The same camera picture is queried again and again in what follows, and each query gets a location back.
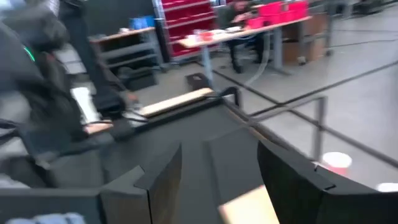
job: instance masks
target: green light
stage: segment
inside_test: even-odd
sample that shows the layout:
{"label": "green light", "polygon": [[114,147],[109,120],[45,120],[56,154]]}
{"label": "green light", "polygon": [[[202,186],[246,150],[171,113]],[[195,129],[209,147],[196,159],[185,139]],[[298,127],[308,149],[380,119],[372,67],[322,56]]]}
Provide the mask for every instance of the green light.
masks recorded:
{"label": "green light", "polygon": [[29,57],[32,61],[35,61],[35,57],[33,57],[32,52],[27,47],[24,47],[24,50],[26,51],[27,54],[29,54]]}

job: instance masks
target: storage rack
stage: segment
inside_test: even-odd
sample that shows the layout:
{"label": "storage rack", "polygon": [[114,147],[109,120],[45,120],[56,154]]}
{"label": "storage rack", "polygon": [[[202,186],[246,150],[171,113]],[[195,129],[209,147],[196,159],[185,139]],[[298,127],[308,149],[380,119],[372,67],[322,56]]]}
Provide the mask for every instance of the storage rack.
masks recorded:
{"label": "storage rack", "polygon": [[215,13],[210,0],[152,0],[173,62],[200,55],[200,48],[186,49],[177,41],[195,29],[211,30]]}

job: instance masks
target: gray floor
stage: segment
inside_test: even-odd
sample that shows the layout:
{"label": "gray floor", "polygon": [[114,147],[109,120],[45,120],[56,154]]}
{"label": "gray floor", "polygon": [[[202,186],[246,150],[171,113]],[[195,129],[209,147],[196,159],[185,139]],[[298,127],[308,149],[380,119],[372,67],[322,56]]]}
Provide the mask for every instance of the gray floor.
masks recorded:
{"label": "gray floor", "polygon": [[[261,93],[284,102],[311,91],[338,83],[364,72],[391,65],[398,61],[398,6],[368,17],[340,20],[333,33],[334,55],[305,66],[285,66],[292,76],[282,76],[266,70],[251,86]],[[246,82],[257,71],[249,60],[243,60],[244,74],[235,74],[229,67],[227,55],[218,55],[212,60],[213,68],[229,77]],[[159,74],[157,86],[138,91],[145,105],[166,100],[188,91],[184,76],[204,72],[203,67],[189,64]],[[329,127],[353,138],[385,155],[398,160],[396,138],[398,129],[398,63],[378,72],[373,72],[342,85],[321,91],[328,97],[326,123]],[[234,86],[233,83],[214,74],[219,89]],[[243,90],[243,110],[253,113],[273,104]],[[298,109],[313,116],[314,105]],[[313,127],[292,114],[282,114],[262,122],[286,141],[309,154],[312,150]],[[325,134],[324,151],[341,151],[353,158],[348,177],[370,187],[381,182],[398,182],[398,170],[363,153],[359,149]]]}

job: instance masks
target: wooden board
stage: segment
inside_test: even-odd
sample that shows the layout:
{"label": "wooden board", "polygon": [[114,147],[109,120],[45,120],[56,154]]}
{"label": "wooden board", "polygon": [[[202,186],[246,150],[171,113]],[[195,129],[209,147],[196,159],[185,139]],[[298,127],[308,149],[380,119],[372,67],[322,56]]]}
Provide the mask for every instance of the wooden board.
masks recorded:
{"label": "wooden board", "polygon": [[113,39],[118,39],[118,38],[121,38],[121,37],[127,37],[127,36],[130,36],[130,35],[141,34],[143,32],[152,31],[154,29],[155,29],[154,27],[148,27],[148,28],[145,28],[145,29],[130,30],[130,31],[127,31],[127,32],[122,32],[120,34],[109,35],[109,36],[106,36],[106,37],[103,37],[103,38],[100,38],[100,39],[97,39],[97,40],[91,40],[91,42],[92,43],[100,43],[100,42],[104,42],[104,41],[107,41],[107,40],[113,40]]}
{"label": "wooden board", "polygon": [[225,203],[218,209],[227,224],[279,224],[264,185]]}
{"label": "wooden board", "polygon": [[192,40],[192,39],[183,39],[183,40],[179,40],[178,43],[183,45],[186,48],[194,48],[194,47],[202,47],[202,46],[206,46],[206,45],[218,44],[218,43],[225,42],[225,41],[228,41],[228,40],[237,39],[239,37],[245,37],[245,36],[248,36],[248,35],[253,35],[253,34],[258,34],[258,33],[265,32],[265,31],[269,31],[269,30],[272,30],[272,29],[275,29],[275,28],[278,28],[278,27],[282,27],[282,26],[286,26],[286,25],[289,25],[289,24],[293,24],[293,23],[296,23],[296,22],[306,21],[306,20],[309,20],[311,18],[312,18],[311,16],[307,16],[307,17],[304,17],[302,19],[298,19],[298,20],[295,20],[295,21],[284,22],[284,23],[281,23],[281,24],[261,27],[261,28],[258,28],[258,29],[246,29],[245,31],[236,32],[236,33],[233,33],[233,34],[228,34],[228,33],[219,34],[219,35],[214,36],[213,40],[210,40],[210,41],[196,41],[196,40]]}
{"label": "wooden board", "polygon": [[188,103],[189,101],[193,101],[195,99],[201,98],[206,94],[212,93],[213,90],[210,88],[202,88],[197,91],[193,91],[184,95],[177,96],[175,98],[171,98],[165,101],[161,101],[159,103],[155,103],[153,105],[149,105],[140,110],[140,114],[143,116],[151,116],[156,113],[163,112],[168,110],[169,108],[176,107],[178,105],[182,105],[184,103]]}

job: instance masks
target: black wall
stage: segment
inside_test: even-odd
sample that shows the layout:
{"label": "black wall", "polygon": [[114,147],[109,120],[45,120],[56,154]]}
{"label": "black wall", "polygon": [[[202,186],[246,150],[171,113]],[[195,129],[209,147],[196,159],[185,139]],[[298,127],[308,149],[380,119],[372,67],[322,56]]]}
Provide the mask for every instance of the black wall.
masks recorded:
{"label": "black wall", "polygon": [[[129,27],[130,18],[154,16],[152,0],[88,0],[86,2],[89,35],[111,35],[120,28]],[[169,60],[160,25],[157,24],[157,36],[165,61]]]}

